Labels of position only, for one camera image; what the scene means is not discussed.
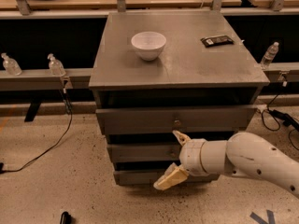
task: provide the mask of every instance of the bottle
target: bottle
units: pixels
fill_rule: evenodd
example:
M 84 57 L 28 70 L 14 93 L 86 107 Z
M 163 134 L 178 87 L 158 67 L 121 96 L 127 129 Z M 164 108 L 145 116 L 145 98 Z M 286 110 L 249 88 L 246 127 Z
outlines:
M 66 74 L 63 64 L 56 60 L 52 53 L 48 55 L 48 59 L 50 60 L 49 69 L 54 76 L 62 77 Z
M 278 53 L 278 42 L 275 42 L 271 45 L 268 50 L 265 52 L 262 61 L 261 61 L 261 68 L 264 70 L 269 67 L 270 63 L 275 58 L 276 54 Z
M 16 60 L 9 58 L 6 53 L 2 53 L 1 57 L 4 59 L 3 66 L 10 75 L 17 76 L 21 73 L 21 69 Z

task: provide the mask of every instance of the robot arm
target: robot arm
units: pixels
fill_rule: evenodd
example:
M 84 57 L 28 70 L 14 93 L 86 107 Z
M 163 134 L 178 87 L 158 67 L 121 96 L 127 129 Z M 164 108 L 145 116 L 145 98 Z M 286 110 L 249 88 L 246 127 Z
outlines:
M 155 182 L 156 189 L 168 189 L 185 181 L 188 175 L 210 174 L 255 178 L 269 181 L 299 198 L 299 163 L 262 137 L 237 133 L 229 140 L 190 139 L 173 131 L 182 145 L 181 165 L 174 163 Z

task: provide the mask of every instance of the white bowl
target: white bowl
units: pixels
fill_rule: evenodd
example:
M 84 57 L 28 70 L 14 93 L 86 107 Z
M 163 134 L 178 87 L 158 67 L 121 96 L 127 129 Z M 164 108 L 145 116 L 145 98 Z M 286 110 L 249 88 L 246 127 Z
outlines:
M 143 32 L 132 37 L 131 43 L 136 54 L 145 61 L 156 59 L 164 49 L 166 38 L 155 32 Z

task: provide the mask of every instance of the pump dispenser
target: pump dispenser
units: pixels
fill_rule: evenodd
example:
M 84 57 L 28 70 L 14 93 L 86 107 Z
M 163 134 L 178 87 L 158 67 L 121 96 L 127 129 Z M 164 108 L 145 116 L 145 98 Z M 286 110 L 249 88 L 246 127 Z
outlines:
M 52 53 L 48 55 L 48 59 L 50 60 L 49 69 L 54 76 L 62 77 L 66 74 L 63 64 Z
M 9 58 L 6 53 L 2 53 L 1 57 L 4 59 L 3 66 L 10 75 L 17 76 L 21 73 L 21 69 L 16 60 Z

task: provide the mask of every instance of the speckled floor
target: speckled floor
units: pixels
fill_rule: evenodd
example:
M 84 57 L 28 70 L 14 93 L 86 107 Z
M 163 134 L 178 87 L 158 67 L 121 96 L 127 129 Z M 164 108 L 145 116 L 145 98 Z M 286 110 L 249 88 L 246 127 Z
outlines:
M 298 105 L 284 98 L 279 102 L 276 109 L 299 118 Z M 18 173 L 0 175 L 0 223 L 58 224 L 63 211 L 76 224 L 299 223 L 299 200 L 265 181 L 221 176 L 167 191 L 117 186 L 93 109 L 93 104 L 74 104 L 71 127 L 59 146 Z M 26 110 L 26 105 L 0 106 L 0 162 L 5 169 L 19 168 L 54 145 L 70 118 L 61 105 L 43 104 L 33 122 L 24 122 Z M 268 131 L 256 113 L 248 131 L 299 161 L 299 151 L 288 139 L 290 129 Z M 299 146 L 298 133 L 292 140 Z

